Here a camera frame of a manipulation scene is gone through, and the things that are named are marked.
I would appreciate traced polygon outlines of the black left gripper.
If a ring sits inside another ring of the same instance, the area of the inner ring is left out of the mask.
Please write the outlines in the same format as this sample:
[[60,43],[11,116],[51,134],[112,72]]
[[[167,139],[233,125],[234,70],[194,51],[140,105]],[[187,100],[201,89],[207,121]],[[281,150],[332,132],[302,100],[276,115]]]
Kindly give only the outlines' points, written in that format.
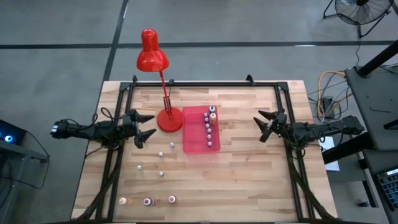
[[122,116],[122,137],[127,139],[134,137],[134,144],[138,149],[143,148],[143,144],[157,131],[150,129],[148,131],[138,131],[137,123],[145,123],[155,118],[154,115],[142,115],[136,110],[129,110],[129,114]]

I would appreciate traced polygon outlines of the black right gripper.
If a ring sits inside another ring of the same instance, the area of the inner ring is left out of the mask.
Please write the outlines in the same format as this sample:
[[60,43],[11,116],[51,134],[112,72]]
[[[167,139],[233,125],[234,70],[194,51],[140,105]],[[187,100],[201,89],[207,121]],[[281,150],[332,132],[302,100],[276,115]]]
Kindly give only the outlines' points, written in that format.
[[272,121],[271,126],[261,121],[260,119],[253,117],[253,120],[261,130],[260,142],[266,142],[271,133],[276,133],[278,136],[283,138],[289,138],[291,135],[290,124],[287,123],[287,115],[281,112],[267,112],[259,110],[258,113],[265,117],[265,119]]

